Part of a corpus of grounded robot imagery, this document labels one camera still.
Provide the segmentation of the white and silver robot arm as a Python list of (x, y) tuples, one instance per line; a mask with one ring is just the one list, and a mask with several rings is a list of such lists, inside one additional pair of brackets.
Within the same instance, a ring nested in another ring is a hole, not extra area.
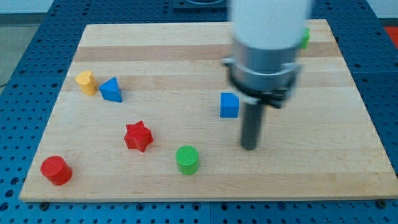
[(230, 0), (231, 55), (224, 60), (245, 102), (280, 108), (294, 91), (312, 0)]

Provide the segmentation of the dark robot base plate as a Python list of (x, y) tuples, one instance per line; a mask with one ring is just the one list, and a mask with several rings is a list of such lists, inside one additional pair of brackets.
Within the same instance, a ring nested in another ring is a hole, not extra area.
[(228, 0), (173, 0), (173, 10), (224, 9)]

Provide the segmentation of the green block behind arm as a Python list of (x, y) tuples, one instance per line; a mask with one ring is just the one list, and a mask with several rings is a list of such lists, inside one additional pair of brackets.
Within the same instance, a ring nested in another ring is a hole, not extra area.
[(309, 28), (304, 28), (302, 41), (300, 43), (300, 48), (301, 49), (306, 49), (307, 48), (309, 39), (310, 39), (310, 29)]

